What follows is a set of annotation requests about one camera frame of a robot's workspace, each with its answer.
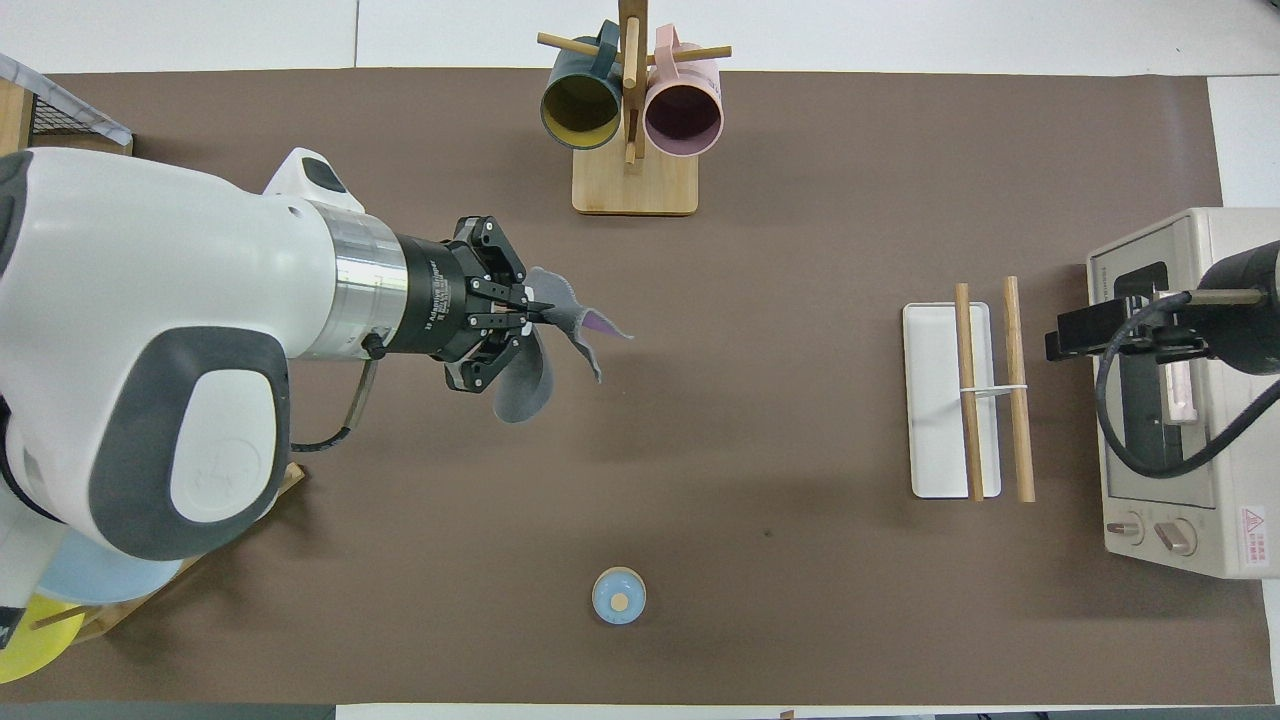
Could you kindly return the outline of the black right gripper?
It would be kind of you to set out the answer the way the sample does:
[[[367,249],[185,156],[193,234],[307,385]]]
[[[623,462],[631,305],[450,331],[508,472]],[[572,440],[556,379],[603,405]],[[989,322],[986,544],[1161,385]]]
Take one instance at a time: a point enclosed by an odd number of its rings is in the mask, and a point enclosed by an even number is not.
[[[1188,325],[1139,324],[1133,331],[1133,355],[1156,363],[1183,363],[1208,357],[1251,375],[1279,373],[1279,242],[1268,242],[1215,263],[1199,290],[1258,290],[1263,299],[1251,305],[1211,306],[1199,332]],[[1135,300],[1107,300],[1060,313],[1044,334],[1050,363],[1102,354],[1121,325],[1137,313]]]

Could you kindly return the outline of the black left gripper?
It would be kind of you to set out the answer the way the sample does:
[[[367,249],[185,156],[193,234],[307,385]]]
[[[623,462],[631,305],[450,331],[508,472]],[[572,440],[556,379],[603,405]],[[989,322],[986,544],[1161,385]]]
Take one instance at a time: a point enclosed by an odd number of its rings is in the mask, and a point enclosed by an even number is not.
[[[397,351],[445,364],[451,389],[480,393],[504,373],[516,388],[549,392],[553,373],[538,327],[553,307],[536,295],[530,272],[494,217],[458,219],[449,242],[397,237],[407,295]],[[534,314],[468,314],[534,313]]]

